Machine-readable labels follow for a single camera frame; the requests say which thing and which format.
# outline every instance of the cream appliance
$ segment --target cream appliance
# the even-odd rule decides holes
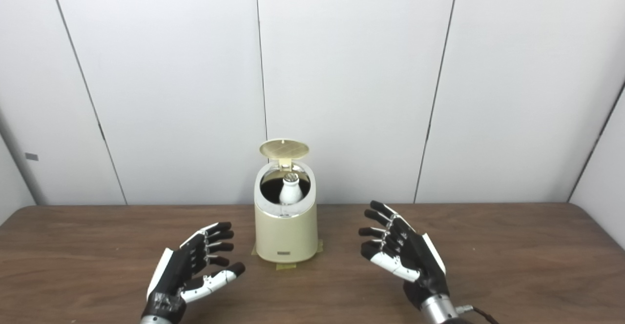
[[[274,161],[261,168],[254,186],[256,252],[275,263],[307,260],[317,252],[317,184],[310,167],[294,160],[308,154],[308,146],[276,139],[260,150]]]

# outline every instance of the hinged lid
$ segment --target hinged lid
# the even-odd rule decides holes
[[[305,143],[290,139],[275,139],[261,145],[261,153],[268,159],[277,160],[280,170],[291,170],[292,160],[298,160],[308,154]]]

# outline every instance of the robotic arm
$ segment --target robotic arm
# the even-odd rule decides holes
[[[454,307],[449,298],[445,264],[428,234],[420,235],[396,211],[372,201],[364,211],[367,218],[384,228],[361,228],[359,235],[375,237],[361,246],[364,258],[404,279],[404,293],[424,316],[428,324],[471,324],[459,317],[467,311],[484,315],[491,324],[497,322],[472,306]]]
[[[233,244],[220,241],[234,236],[230,227],[230,222],[206,226],[178,250],[165,249],[147,289],[147,304],[140,324],[178,324],[189,302],[212,294],[243,274],[245,266],[241,262],[228,266],[228,259],[212,255],[234,248]],[[208,264],[228,267],[194,278]]]

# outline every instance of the bottle cap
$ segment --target bottle cap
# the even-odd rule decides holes
[[[296,173],[288,173],[284,175],[284,181],[286,182],[296,182],[299,180],[299,176]]]

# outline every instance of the white wall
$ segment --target white wall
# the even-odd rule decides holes
[[[601,135],[571,202],[583,208],[625,248],[625,100]]]
[[[456,0],[417,202],[564,202],[625,79],[625,0]]]
[[[251,203],[256,0],[60,0],[129,204]]]
[[[39,203],[124,203],[55,0],[0,0],[0,122]]]
[[[319,202],[412,202],[453,0],[259,0],[267,131]]]
[[[565,201],[625,0],[456,0],[439,73],[452,2],[60,0],[105,142],[55,0],[0,0],[0,130],[42,203],[249,203],[267,137],[322,203]]]
[[[35,204],[9,149],[0,137],[0,224],[14,211]]]

